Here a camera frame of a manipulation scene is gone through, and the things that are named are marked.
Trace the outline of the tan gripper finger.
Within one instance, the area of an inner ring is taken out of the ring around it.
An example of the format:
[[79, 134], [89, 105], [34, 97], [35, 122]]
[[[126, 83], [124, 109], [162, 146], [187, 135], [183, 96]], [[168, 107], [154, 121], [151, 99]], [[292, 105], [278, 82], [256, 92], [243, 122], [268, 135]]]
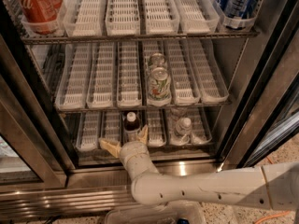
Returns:
[[100, 148], [108, 151], [113, 157], [118, 158], [121, 153], [121, 143], [106, 138], [99, 139]]
[[145, 125], [138, 133], [137, 138], [141, 143], [146, 145], [148, 143], [148, 135], [149, 135], [149, 127], [148, 125]]

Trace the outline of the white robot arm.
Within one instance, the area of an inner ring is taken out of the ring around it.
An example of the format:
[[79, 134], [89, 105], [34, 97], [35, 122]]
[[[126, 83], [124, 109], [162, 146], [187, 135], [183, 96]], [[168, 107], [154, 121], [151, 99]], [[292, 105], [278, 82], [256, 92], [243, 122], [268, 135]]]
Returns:
[[101, 138], [100, 147], [118, 158], [131, 179], [134, 200], [159, 205], [179, 200], [272, 210], [298, 210], [299, 163], [286, 162], [197, 175], [165, 175], [153, 164], [143, 127], [121, 144]]

